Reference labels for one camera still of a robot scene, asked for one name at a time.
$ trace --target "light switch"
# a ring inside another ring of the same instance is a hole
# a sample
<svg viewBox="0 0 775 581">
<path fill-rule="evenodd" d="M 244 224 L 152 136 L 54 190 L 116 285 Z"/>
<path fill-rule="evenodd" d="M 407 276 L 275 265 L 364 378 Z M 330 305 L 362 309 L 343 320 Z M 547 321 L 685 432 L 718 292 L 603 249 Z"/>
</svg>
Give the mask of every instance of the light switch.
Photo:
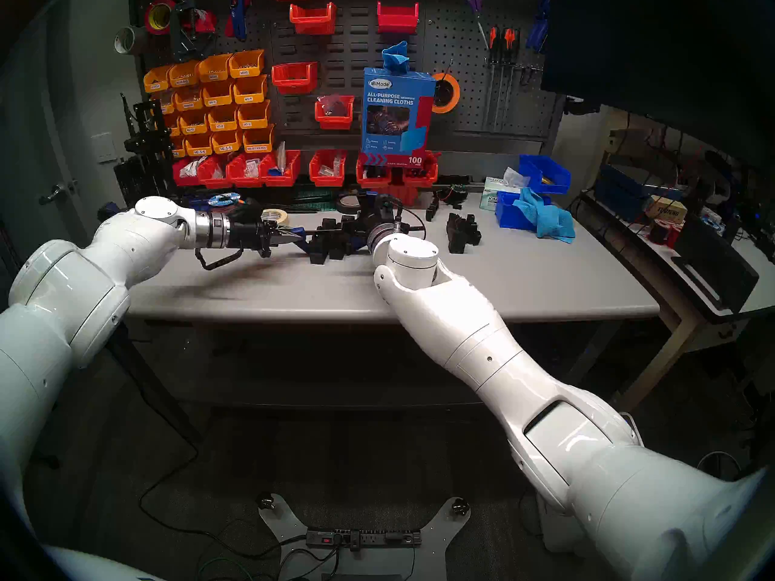
<svg viewBox="0 0 775 581">
<path fill-rule="evenodd" d="M 116 159 L 112 133 L 91 136 L 91 150 L 98 162 L 111 162 Z"/>
</svg>

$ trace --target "pegboard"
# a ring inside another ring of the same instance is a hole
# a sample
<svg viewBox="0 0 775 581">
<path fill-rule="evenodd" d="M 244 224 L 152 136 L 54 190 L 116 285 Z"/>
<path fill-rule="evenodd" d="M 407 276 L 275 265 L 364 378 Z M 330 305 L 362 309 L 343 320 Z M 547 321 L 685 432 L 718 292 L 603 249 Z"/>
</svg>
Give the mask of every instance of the pegboard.
<svg viewBox="0 0 775 581">
<path fill-rule="evenodd" d="M 321 142 L 331 146 L 357 145 L 363 101 L 363 69 L 381 66 L 382 50 L 401 40 L 408 41 L 412 70 L 444 72 L 452 61 L 450 74 L 460 83 L 458 105 L 451 112 L 432 118 L 431 130 L 434 136 L 457 138 L 457 141 L 450 142 L 450 145 L 454 143 L 456 146 L 464 146 L 467 136 L 537 140 L 542 143 L 554 137 L 556 125 L 559 124 L 556 109 L 561 107 L 561 100 L 554 93 L 539 88 L 543 55 L 524 49 L 540 0 L 484 2 L 480 21 L 485 33 L 493 25 L 501 29 L 520 28 L 522 49 L 519 64 L 538 69 L 525 87 L 519 86 L 520 69 L 515 70 L 512 95 L 506 108 L 505 95 L 510 69 L 505 68 L 498 126 L 490 124 L 486 130 L 482 128 L 482 120 L 491 67 L 486 63 L 487 49 L 476 18 L 464 0 L 381 0 L 386 5 L 420 3 L 417 33 L 411 36 L 377 33 L 377 0 L 308 0 L 300 5 L 322 7 L 328 1 L 334 2 L 337 7 L 335 32 L 331 36 L 312 36 L 295 33 L 288 19 L 287 2 L 254 0 L 246 14 L 246 41 L 224 35 L 230 0 L 198 1 L 198 7 L 214 11 L 218 17 L 215 54 L 264 49 L 264 72 L 269 81 L 274 64 L 318 62 L 318 86 L 311 94 L 283 96 L 269 83 L 272 120 L 277 124 L 278 132 L 293 135 L 294 147 L 317 147 Z M 141 14 L 147 3 L 147 0 L 139 2 Z M 166 46 L 145 56 L 147 68 L 171 61 L 171 53 Z M 500 72 L 501 68 L 496 67 L 490 97 L 491 121 L 498 101 Z M 319 95 L 324 94 L 355 96 L 354 120 L 349 131 L 320 129 L 314 117 L 314 102 Z"/>
</svg>

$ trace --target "metal base plate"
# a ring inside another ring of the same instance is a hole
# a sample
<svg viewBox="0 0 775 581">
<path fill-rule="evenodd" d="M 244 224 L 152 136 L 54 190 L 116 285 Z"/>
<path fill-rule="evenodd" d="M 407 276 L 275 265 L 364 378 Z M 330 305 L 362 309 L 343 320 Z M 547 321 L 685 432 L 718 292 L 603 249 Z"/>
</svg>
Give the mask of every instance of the metal base plate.
<svg viewBox="0 0 775 581">
<path fill-rule="evenodd" d="M 277 541 L 306 534 L 307 526 L 296 518 L 288 503 L 277 494 L 274 509 L 260 510 L 263 522 L 274 533 Z M 351 552 L 349 548 L 339 549 L 339 567 L 337 579 L 406 579 L 411 573 L 412 581 L 444 581 L 447 578 L 447 547 L 457 532 L 463 528 L 471 516 L 470 510 L 464 515 L 453 514 L 452 504 L 456 497 L 444 502 L 439 512 L 422 528 L 422 544 L 418 548 L 362 548 Z M 304 539 L 282 546 L 282 559 L 294 548 L 307 549 Z M 331 550 L 311 548 L 318 558 L 325 558 Z M 308 573 L 316 564 L 303 552 L 293 554 L 280 571 L 279 581 L 304 576 L 309 581 L 327 579 L 334 568 L 335 556 L 326 563 Z"/>
</svg>

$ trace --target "gray table top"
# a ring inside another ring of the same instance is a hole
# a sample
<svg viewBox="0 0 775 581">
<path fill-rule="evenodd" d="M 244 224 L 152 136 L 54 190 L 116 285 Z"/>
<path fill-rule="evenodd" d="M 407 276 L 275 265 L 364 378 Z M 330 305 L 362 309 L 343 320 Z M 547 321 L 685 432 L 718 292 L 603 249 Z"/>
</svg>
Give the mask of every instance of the gray table top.
<svg viewBox="0 0 775 581">
<path fill-rule="evenodd" d="M 482 233 L 479 246 L 466 246 L 464 254 L 448 252 L 447 217 L 455 211 L 447 205 L 426 223 L 428 239 L 440 248 L 447 267 L 467 277 L 506 321 L 659 314 L 648 291 L 581 224 L 576 224 L 571 244 L 539 239 L 530 231 L 499 228 L 494 212 L 479 209 L 478 198 L 473 196 L 457 213 L 475 214 Z M 424 218 L 424 211 L 415 212 Z M 323 218 L 339 216 L 290 215 L 288 224 L 316 228 Z M 211 262 L 231 250 L 202 253 Z M 193 252 L 181 250 L 156 277 L 131 289 L 130 316 L 210 322 L 395 322 L 374 288 L 373 272 L 365 249 L 316 266 L 290 244 L 273 248 L 268 259 L 245 252 L 234 263 L 209 272 Z"/>
</svg>

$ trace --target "tool rack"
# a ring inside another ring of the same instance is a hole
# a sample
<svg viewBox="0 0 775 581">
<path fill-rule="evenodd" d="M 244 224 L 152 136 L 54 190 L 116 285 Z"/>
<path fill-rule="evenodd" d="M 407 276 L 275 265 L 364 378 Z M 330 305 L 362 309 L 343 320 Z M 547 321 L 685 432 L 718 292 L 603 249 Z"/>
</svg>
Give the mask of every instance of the tool rack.
<svg viewBox="0 0 775 581">
<path fill-rule="evenodd" d="M 143 14 L 149 1 L 137 0 L 138 15 Z M 450 74 L 460 84 L 457 107 L 447 114 L 432 117 L 429 149 L 514 154 L 551 152 L 564 96 L 540 89 L 544 55 L 525 48 L 540 0 L 486 0 L 480 14 L 485 32 L 493 25 L 522 30 L 519 64 L 535 71 L 529 83 L 522 87 L 519 86 L 519 71 L 514 75 L 511 103 L 508 111 L 501 109 L 499 118 L 503 125 L 495 131 L 481 128 L 490 69 L 476 19 L 464 0 L 253 0 L 245 15 L 246 41 L 226 37 L 223 33 L 229 18 L 230 1 L 197 2 L 198 8 L 211 10 L 218 17 L 215 54 L 263 49 L 263 73 L 269 81 L 274 65 L 318 62 L 317 83 L 308 94 L 281 94 L 271 81 L 268 84 L 267 99 L 271 103 L 271 120 L 277 123 L 277 141 L 285 140 L 288 149 L 358 151 L 363 69 L 381 66 L 381 51 L 407 40 L 411 69 L 434 74 L 444 72 L 452 61 Z M 379 34 L 378 1 L 383 7 L 413 7 L 418 2 L 416 33 Z M 325 8 L 330 2 L 336 7 L 332 34 L 296 32 L 289 18 L 291 3 L 302 8 Z M 143 83 L 146 71 L 171 62 L 172 56 L 167 49 L 144 55 L 138 66 L 140 83 Z M 355 96 L 353 124 L 348 130 L 321 128 L 315 119 L 315 101 L 324 94 Z M 497 94 L 497 90 L 493 91 L 490 112 L 495 108 Z M 348 170 L 354 167 L 355 161 L 355 157 L 348 158 Z"/>
</svg>

